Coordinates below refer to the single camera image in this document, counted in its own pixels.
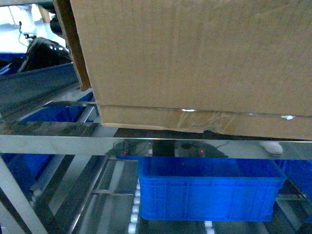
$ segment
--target cardboard box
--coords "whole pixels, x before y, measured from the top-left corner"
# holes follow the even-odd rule
[[[312,138],[309,1],[71,0],[71,7],[79,41],[67,39],[81,45],[74,63],[85,62],[104,124]]]

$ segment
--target blue plastic crate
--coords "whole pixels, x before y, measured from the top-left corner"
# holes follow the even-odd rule
[[[0,52],[0,59],[10,62],[13,58],[23,58],[25,53]]]
[[[270,221],[286,177],[270,160],[144,157],[140,215],[155,220]]]

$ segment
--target blue crate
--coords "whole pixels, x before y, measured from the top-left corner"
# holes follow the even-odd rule
[[[0,52],[0,59],[3,59],[7,62],[10,62],[13,58],[20,58],[24,57],[25,53],[14,53],[14,52]]]
[[[286,177],[270,160],[144,157],[140,215],[154,220],[270,221]]]

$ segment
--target cardboard box flap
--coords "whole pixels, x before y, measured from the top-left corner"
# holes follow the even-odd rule
[[[105,126],[289,139],[312,139],[312,118],[99,106]]]

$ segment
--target cable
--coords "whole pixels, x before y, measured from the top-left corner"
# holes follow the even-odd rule
[[[229,142],[227,142],[227,143],[225,143],[225,144],[223,144],[223,145],[219,145],[218,147],[216,147],[216,149],[219,148],[219,147],[221,147],[221,146],[227,145],[227,144],[229,144]]]
[[[22,44],[22,45],[24,45],[24,46],[26,46],[26,47],[28,47],[27,45],[21,43],[21,41],[20,41],[20,36],[21,36],[21,35],[22,35],[22,32],[21,32],[21,21],[19,21],[19,43]]]

